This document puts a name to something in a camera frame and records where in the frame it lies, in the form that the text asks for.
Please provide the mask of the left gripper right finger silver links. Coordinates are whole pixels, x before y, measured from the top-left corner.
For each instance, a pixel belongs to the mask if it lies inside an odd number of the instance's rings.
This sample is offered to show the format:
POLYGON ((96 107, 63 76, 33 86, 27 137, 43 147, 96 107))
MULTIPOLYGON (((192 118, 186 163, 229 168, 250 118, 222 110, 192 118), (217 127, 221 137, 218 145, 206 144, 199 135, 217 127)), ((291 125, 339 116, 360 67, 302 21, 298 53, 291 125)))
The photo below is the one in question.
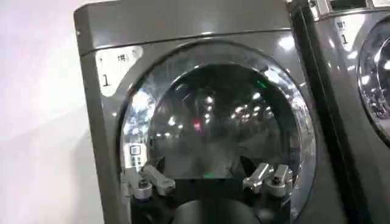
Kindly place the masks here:
POLYGON ((265 189, 273 197, 289 197, 293 189, 293 172, 285 164, 274 168, 268 163, 261 163, 250 176, 243 179, 243 189, 250 189, 254 194, 265 189))

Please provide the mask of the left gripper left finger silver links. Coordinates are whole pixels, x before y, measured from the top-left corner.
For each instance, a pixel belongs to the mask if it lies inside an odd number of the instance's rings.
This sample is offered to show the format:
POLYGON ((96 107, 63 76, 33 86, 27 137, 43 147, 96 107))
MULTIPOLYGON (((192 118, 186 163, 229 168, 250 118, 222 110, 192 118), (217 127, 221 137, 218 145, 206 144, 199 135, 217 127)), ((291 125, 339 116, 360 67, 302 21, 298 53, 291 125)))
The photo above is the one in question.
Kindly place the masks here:
POLYGON ((152 196, 152 189, 162 197, 170 197, 176 189, 176 181, 163 174, 165 157, 147 161, 140 170, 131 165, 129 159, 121 158, 121 196, 122 200, 135 197, 147 200, 152 196))

